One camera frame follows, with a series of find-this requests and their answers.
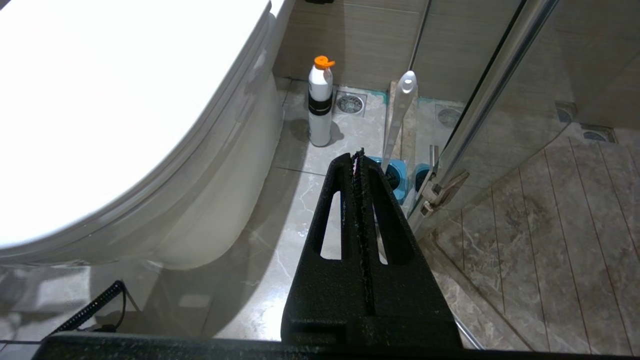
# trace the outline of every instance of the white toilet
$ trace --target white toilet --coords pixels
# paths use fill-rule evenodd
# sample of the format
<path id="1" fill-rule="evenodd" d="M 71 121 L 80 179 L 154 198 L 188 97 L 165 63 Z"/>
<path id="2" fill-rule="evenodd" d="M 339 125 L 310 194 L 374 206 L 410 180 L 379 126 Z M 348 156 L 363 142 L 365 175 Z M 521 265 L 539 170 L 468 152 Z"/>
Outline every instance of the white toilet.
<path id="1" fill-rule="evenodd" d="M 282 128 L 293 0 L 11 0 L 0 10 L 0 265 L 220 257 Z"/>

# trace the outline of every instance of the white bottle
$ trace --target white bottle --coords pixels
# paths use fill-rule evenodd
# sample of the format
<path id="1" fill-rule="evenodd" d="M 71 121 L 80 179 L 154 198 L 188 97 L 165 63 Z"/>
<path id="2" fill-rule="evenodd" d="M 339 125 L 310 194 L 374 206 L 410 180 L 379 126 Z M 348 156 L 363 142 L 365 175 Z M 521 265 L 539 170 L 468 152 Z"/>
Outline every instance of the white bottle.
<path id="1" fill-rule="evenodd" d="M 331 108 L 333 106 L 333 74 L 335 61 L 318 56 L 309 72 L 309 139 L 315 146 L 331 141 Z"/>

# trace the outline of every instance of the black cable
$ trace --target black cable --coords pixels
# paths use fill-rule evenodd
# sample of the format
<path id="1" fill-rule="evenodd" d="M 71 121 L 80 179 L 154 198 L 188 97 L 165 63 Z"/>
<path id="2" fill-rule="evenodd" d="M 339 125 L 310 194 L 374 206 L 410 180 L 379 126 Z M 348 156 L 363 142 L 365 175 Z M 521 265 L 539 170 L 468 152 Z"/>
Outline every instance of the black cable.
<path id="1" fill-rule="evenodd" d="M 121 280 L 117 280 L 104 290 L 98 297 L 96 297 L 93 301 L 91 301 L 87 306 L 82 308 L 82 310 L 78 311 L 76 314 L 71 316 L 69 320 L 60 325 L 57 329 L 53 330 L 49 336 L 60 332 L 60 331 L 71 331 L 76 330 L 80 325 L 84 324 L 87 320 L 93 317 L 100 309 L 102 309 L 106 304 L 108 304 L 111 300 L 115 299 L 118 294 L 122 293 L 122 314 L 120 315 L 120 319 L 116 325 L 103 325 L 97 331 L 104 332 L 115 332 L 115 330 L 120 326 L 122 320 L 124 319 L 124 312 L 127 307 L 127 288 L 124 286 L 124 282 Z"/>

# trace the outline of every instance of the floor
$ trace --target floor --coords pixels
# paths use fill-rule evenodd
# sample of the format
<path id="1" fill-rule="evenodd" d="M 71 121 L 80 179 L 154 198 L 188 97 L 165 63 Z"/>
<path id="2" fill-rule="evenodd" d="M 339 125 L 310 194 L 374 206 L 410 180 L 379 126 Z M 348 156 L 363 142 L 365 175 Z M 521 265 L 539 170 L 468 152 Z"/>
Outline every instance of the floor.
<path id="1" fill-rule="evenodd" d="M 467 282 L 461 299 L 440 281 L 445 296 L 502 323 L 489 347 L 514 347 L 512 332 L 531 350 L 640 355 L 640 133 L 615 133 L 571 124 L 422 240 L 434 273 Z"/>
<path id="2" fill-rule="evenodd" d="M 386 98 L 367 96 L 365 116 L 334 114 L 332 142 L 310 145 L 307 84 L 276 79 L 285 124 L 262 193 L 243 233 L 221 258 L 190 271 L 146 261 L 85 268 L 0 270 L 0 359 L 29 358 L 40 341 L 77 310 L 123 279 L 134 304 L 120 332 L 189 337 L 279 340 L 280 318 L 329 162 L 361 147 L 381 156 Z M 340 211 L 334 202 L 322 256 L 339 258 Z M 85 326 L 115 323 L 120 298 Z"/>

